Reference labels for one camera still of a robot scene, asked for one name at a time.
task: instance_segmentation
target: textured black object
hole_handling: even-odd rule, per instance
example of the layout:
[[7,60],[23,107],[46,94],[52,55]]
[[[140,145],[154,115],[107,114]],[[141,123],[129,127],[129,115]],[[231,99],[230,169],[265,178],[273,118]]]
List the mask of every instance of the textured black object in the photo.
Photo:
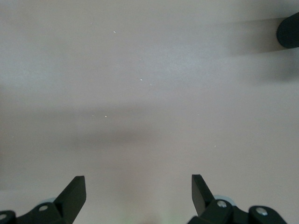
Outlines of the textured black object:
[[[201,175],[192,175],[192,200],[198,216],[193,217],[188,224],[286,224],[269,207],[252,206],[247,213],[225,200],[215,200]],[[267,215],[259,214],[257,208],[265,209]]]
[[276,32],[278,42],[285,48],[299,47],[299,13],[283,20]]
[[0,224],[72,224],[85,200],[85,178],[76,176],[52,203],[39,204],[20,217],[0,211]]

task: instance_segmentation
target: screw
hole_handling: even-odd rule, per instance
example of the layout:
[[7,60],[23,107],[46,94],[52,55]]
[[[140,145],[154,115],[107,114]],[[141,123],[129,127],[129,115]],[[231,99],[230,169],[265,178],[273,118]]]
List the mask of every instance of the screw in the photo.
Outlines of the screw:
[[5,219],[7,217],[7,214],[1,214],[0,215],[0,220]]
[[217,205],[218,205],[219,207],[221,207],[221,208],[226,208],[226,207],[227,207],[227,205],[226,205],[226,203],[225,203],[224,201],[218,201],[218,202],[217,202]]
[[262,216],[267,216],[268,215],[266,209],[263,209],[263,208],[259,207],[259,208],[256,208],[256,211],[257,211],[258,214],[260,214]]
[[47,210],[48,209],[48,206],[47,205],[43,205],[43,206],[41,206],[38,210],[39,211],[45,211],[45,210]]

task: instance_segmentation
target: black cylindrical object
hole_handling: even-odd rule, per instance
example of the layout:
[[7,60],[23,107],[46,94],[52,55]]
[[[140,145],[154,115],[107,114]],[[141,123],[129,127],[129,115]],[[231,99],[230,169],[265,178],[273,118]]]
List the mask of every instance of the black cylindrical object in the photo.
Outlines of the black cylindrical object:
[[281,22],[276,33],[278,42],[285,48],[299,47],[299,13]]

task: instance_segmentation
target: gray surface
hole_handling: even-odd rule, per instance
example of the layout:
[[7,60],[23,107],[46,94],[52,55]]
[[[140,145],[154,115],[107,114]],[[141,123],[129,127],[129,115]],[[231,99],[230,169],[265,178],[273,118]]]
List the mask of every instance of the gray surface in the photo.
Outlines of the gray surface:
[[296,0],[0,0],[0,210],[85,175],[75,223],[184,224],[191,174],[299,220]]

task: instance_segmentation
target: silver screw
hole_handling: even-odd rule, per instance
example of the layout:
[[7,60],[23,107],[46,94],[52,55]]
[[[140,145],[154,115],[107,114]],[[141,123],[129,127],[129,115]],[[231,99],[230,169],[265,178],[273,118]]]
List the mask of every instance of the silver screw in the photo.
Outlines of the silver screw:
[[38,210],[39,211],[45,211],[45,210],[47,210],[48,209],[48,206],[47,205],[43,205],[43,206],[41,206]]
[[267,216],[268,215],[266,209],[263,209],[263,208],[259,207],[259,208],[256,208],[256,211],[257,211],[258,214],[260,214],[262,216]]
[[7,214],[1,214],[0,215],[0,220],[5,219],[7,217]]
[[221,207],[221,208],[226,208],[226,207],[227,207],[227,205],[226,205],[226,203],[225,203],[224,201],[218,201],[218,202],[217,202],[217,205],[218,205],[219,207]]

